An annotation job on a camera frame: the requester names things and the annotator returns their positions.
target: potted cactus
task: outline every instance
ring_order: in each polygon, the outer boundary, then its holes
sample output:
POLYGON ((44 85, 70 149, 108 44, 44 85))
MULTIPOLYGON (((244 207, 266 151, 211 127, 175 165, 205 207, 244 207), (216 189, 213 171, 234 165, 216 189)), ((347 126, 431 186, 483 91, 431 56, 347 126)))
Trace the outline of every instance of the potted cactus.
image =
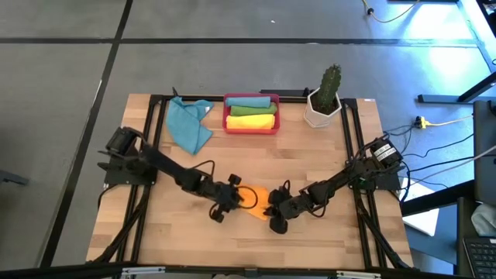
POLYGON ((307 107, 303 115, 312 128, 326 127, 331 123, 331 117, 341 109, 337 94, 341 84, 341 67, 332 65, 325 70, 320 88, 307 97, 307 107))

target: gray floor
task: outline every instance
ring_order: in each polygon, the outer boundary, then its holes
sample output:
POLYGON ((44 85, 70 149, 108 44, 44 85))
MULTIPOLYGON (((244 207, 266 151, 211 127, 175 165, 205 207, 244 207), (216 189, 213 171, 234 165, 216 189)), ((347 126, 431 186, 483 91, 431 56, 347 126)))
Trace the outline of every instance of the gray floor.
MULTIPOLYGON (((408 7, 382 0, 369 3, 381 18, 408 7)), ((0 0, 0 37, 113 37, 124 4, 0 0)), ((473 39, 454 4, 419 5, 383 25, 364 18, 359 0, 312 0, 305 5, 297 0, 136 1, 124 37, 473 39)), ((105 44, 0 45, 0 169, 31 179, 27 187, 0 186, 0 270, 36 264, 109 49, 105 44)), ((129 93, 169 94, 172 86, 184 95, 314 87, 333 63, 343 68, 340 97, 376 98, 384 129, 409 124, 417 115, 431 122, 469 115, 470 106, 420 105, 414 99, 418 94, 457 95, 490 73, 474 46, 121 45, 54 264, 84 262, 104 176, 96 163, 106 160, 97 151, 119 125, 129 93)), ((415 130, 407 152, 421 153, 471 133, 471 121, 415 130)), ((403 140, 394 139, 399 146, 403 140)), ((413 168, 470 156, 471 141, 459 150, 440 150, 425 160, 407 162, 413 168)), ((471 179, 472 170, 465 166, 430 181, 454 185, 471 179)), ((411 246, 423 250, 438 245, 444 252, 433 256, 453 262, 453 239, 444 236, 453 236, 454 212, 441 210, 435 238, 409 229, 411 246)), ((453 271, 449 263, 412 253, 423 270, 453 271)))

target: cactus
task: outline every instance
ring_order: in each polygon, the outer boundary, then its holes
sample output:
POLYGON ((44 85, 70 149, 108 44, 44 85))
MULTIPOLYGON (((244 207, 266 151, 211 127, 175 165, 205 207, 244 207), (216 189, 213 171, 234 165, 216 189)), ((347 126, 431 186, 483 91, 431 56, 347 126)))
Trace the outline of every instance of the cactus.
POLYGON ((336 110, 336 93, 341 85, 341 66, 332 65, 322 76, 320 89, 312 97, 312 107, 325 115, 336 110))

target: blue towel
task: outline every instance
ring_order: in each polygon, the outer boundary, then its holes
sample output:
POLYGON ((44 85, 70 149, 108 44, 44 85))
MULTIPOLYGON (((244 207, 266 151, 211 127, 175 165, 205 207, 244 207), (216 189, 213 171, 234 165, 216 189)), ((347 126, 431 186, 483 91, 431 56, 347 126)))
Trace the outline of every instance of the blue towel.
POLYGON ((251 108, 268 108, 270 107, 270 97, 229 97, 226 105, 239 105, 251 108))
POLYGON ((175 143, 182 149, 195 155, 212 136, 213 132, 206 129, 200 120, 213 108, 214 104, 200 100, 186 105, 181 97, 175 97, 169 102, 166 124, 175 143))

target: yellow cable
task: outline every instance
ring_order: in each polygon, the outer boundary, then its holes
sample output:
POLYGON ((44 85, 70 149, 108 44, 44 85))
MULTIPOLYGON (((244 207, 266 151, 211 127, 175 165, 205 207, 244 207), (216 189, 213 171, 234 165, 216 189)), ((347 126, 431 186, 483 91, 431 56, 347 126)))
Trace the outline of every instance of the yellow cable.
MULTIPOLYGON (((365 5, 365 7, 367 8, 367 10, 369 10, 369 9, 370 9, 370 6, 369 6, 369 4, 367 3, 367 0, 362 0, 362 2, 363 2, 363 4, 365 5)), ((413 9, 413 7, 415 7, 415 5, 417 5, 419 2, 420 2, 420 0, 417 0, 415 3, 413 3, 413 5, 412 5, 412 6, 410 6, 410 8, 408 8, 408 9, 407 9, 406 11, 404 11, 402 14, 398 15, 397 17, 395 17, 395 18, 393 18, 393 19, 389 19, 389 20, 380 20, 380 19, 378 19, 378 18, 375 16, 374 12, 371 12, 370 14, 371 14, 371 15, 372 15, 372 17, 373 17, 375 20, 377 20, 378 22, 380 22, 380 23, 388 23, 388 22, 392 22, 392 21, 394 21, 394 20, 396 20, 396 19, 401 18, 401 17, 402 17, 405 13, 407 13, 408 11, 410 11, 411 9, 413 9)))
POLYGON ((451 124, 451 123, 455 123, 455 122, 459 122, 459 121, 463 121, 465 119, 469 119, 469 118, 472 118, 474 117, 473 115, 469 115, 469 116, 465 116, 465 117, 462 117, 460 119, 456 119, 456 120, 452 120, 452 121, 448 121, 448 122, 444 122, 444 123, 430 123, 429 121, 425 121, 425 124, 427 126, 443 126, 443 125, 448 125, 448 124, 451 124))

